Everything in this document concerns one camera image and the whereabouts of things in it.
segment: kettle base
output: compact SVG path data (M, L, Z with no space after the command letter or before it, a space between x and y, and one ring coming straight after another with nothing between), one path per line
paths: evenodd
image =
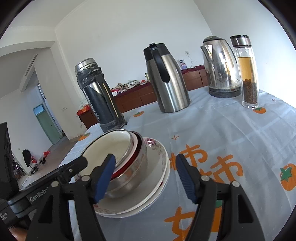
M236 90L231 91L231 90L219 90L219 89L214 89L209 87L209 94L211 96L217 97L217 98L232 98L232 97L236 97L239 96L241 94L241 89L236 88Z
M121 120L113 120L106 124L100 124L100 127L102 128L102 131L106 133L111 130L121 129L126 124L127 124L126 120L122 118Z

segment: door frame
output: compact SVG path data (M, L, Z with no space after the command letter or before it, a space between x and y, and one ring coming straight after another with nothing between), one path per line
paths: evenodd
M35 112L34 112L34 109L35 109L36 107L40 106L40 105L43 107L44 110L41 111L40 113L38 113L38 114L36 115ZM50 112L49 112L49 110L48 110L48 108L47 108L46 103L44 102L44 100L43 100L43 102L42 102L41 104L35 106L35 107L32 109L32 111L33 111L34 115L36 116L36 118L37 118L37 116L38 116L39 114L41 114L41 113L43 113L44 111L46 111L47 114L48 114L48 116L49 116L49 118L50 118L51 121L53 122L54 127L56 128L56 130L57 130L58 133L60 134L61 139L63 138L64 135L63 135L63 133L60 131L60 129L59 129L59 127L57 126L56 122L54 121L54 119L53 119L52 115L50 114Z

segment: electric kettle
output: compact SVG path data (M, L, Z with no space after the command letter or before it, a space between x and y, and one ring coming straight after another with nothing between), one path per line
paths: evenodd
M201 49L204 53L210 95L222 98L240 95L239 69L227 41L217 36L209 36L204 39Z
M111 90L104 79L101 67L93 58L88 58L75 66L80 89L91 106L103 132L119 129L127 124L118 110Z
M176 112L190 104L188 91L176 60L163 44L144 49L149 80L162 112Z

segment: kettle spout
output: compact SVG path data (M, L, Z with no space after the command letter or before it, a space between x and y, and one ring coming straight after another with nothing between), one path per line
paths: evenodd
M200 48L202 49L207 61L211 62L213 57L213 45L211 44L204 45L204 46L200 46Z

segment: tablecloth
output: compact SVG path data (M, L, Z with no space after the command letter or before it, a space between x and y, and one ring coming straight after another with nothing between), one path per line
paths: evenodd
M218 182L237 180L249 197L266 241L282 229L296 204L296 113L284 101L260 91L260 108L246 109L241 96L215 98L208 87L189 92L191 104L175 113L162 113L157 102L124 113L127 130L159 140L171 165L170 178L159 199L147 210L128 218L97 215L107 240L183 241L196 205L186 197L176 171L175 157L188 162ZM77 158L103 134L92 126L76 143L62 164ZM70 203L76 240L74 204ZM221 204L217 202L210 240L215 240Z

